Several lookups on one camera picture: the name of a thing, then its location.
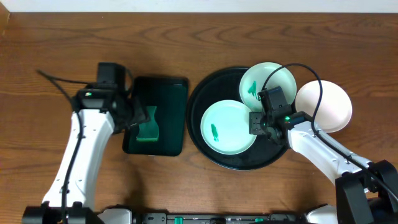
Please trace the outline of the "green scrub sponge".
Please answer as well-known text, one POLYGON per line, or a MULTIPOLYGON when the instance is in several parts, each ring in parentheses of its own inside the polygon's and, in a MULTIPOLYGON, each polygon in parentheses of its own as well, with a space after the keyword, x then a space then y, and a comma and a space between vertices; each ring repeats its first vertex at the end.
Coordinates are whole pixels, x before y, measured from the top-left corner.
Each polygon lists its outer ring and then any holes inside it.
POLYGON ((155 120, 156 106, 147 106, 149 120, 139 125, 139 132, 136 136, 138 142, 156 142, 159 140, 160 130, 155 120))

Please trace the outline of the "white plate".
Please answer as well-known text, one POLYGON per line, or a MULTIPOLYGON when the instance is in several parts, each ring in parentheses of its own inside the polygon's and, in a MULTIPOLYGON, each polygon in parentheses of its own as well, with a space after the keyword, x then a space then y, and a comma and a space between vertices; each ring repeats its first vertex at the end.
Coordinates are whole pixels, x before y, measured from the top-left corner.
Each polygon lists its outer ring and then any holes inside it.
MULTIPOLYGON (((343 129, 350 121, 353 106, 348 94, 335 83, 322 80, 322 100, 315 117, 315 122, 326 133, 343 129)), ((297 112, 304 111, 313 115, 320 96, 318 81, 312 81, 299 89, 295 99, 297 112)))

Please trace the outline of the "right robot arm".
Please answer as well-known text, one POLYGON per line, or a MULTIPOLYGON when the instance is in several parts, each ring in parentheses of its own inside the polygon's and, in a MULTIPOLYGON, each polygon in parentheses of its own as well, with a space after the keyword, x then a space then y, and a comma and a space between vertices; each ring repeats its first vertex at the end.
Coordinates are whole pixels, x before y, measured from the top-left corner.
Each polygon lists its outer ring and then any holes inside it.
POLYGON ((249 132, 303 155, 335 186, 336 206, 306 212, 305 223, 397 223, 397 170, 345 148, 303 111, 249 114, 249 132))

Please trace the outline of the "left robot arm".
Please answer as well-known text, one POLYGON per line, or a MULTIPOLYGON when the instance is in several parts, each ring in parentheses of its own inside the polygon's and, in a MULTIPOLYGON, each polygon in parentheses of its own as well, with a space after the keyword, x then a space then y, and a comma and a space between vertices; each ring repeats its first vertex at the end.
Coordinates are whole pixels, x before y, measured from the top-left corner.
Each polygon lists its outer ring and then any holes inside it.
POLYGON ((133 212, 111 207, 94 212, 95 188, 105 147, 123 129, 148 121, 124 84, 95 83, 73 98, 72 126, 56 178, 42 204, 28 206, 23 223, 135 223, 133 212))

